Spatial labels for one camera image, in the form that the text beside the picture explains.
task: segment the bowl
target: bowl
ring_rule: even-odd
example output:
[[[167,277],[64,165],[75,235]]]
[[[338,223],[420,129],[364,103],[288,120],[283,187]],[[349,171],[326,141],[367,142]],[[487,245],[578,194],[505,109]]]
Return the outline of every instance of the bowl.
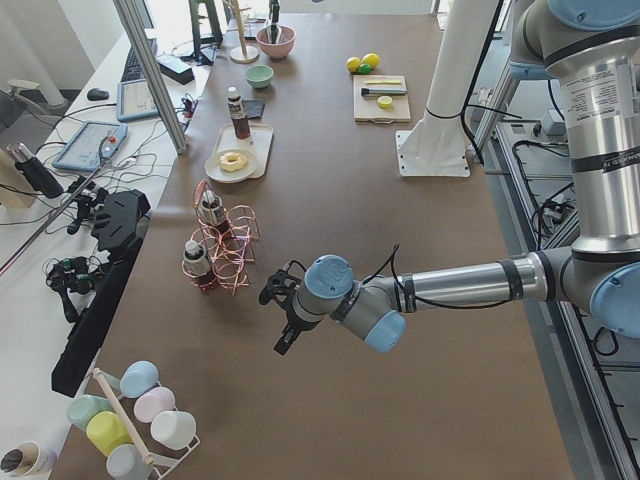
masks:
[[[280,43],[267,43],[267,28],[268,26],[256,33],[256,41],[260,50],[262,50],[268,57],[278,60],[289,55],[289,52],[293,48],[293,42],[296,40],[296,32],[289,27],[280,25],[282,29],[282,38]]]
[[[266,65],[254,65],[244,72],[244,78],[253,88],[266,88],[271,85],[273,68]]]

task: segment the pink bowl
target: pink bowl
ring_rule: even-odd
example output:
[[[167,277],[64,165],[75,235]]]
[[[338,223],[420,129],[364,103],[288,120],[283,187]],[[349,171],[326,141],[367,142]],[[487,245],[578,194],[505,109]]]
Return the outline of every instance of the pink bowl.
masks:
[[[256,34],[256,41],[258,42],[260,50],[270,58],[276,60],[289,55],[289,52],[293,48],[293,42],[296,40],[296,32],[292,28],[283,27],[282,25],[280,25],[280,28],[282,29],[282,41],[280,43],[266,43],[267,28],[263,28]]]

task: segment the mug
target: mug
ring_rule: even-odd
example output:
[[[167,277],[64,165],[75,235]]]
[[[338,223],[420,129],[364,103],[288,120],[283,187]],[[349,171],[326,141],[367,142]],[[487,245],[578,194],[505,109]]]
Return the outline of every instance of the mug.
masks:
[[[107,473],[115,480],[146,480],[152,468],[130,443],[114,448],[107,458]]]
[[[109,400],[95,395],[80,395],[67,408],[67,419],[72,425],[86,431],[91,419],[102,411],[113,411]]]
[[[2,458],[1,466],[10,477],[24,477],[49,472],[57,459],[52,450],[36,442],[24,442]]]
[[[95,415],[87,425],[87,438],[105,457],[108,457],[118,445],[132,443],[124,423],[113,412],[100,412]]]
[[[176,397],[167,387],[155,387],[136,400],[133,414],[142,423],[151,423],[156,415],[173,410]]]
[[[160,412],[151,422],[151,436],[173,450],[187,447],[196,434],[196,419],[188,412]]]
[[[158,369],[156,366],[140,360],[129,365],[120,380],[120,391],[127,398],[138,398],[151,390],[158,383]]]

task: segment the yellow mug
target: yellow mug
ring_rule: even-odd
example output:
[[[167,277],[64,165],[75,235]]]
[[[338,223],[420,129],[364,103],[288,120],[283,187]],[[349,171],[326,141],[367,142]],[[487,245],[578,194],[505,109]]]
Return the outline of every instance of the yellow mug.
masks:
[[[117,446],[133,443],[120,417],[109,411],[100,412],[89,421],[87,438],[105,457]]]

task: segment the keyboard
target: keyboard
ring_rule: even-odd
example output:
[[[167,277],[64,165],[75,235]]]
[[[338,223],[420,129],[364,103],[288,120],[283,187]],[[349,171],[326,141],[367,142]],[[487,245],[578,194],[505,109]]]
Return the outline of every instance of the keyboard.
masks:
[[[156,39],[147,39],[147,41],[149,42],[151,51],[155,55],[158,49]],[[138,57],[133,51],[133,48],[130,48],[129,53],[127,54],[127,59],[124,62],[124,68],[122,70],[122,78],[120,78],[120,82],[131,82],[133,80],[140,80],[142,78],[144,78],[142,66],[138,61]]]

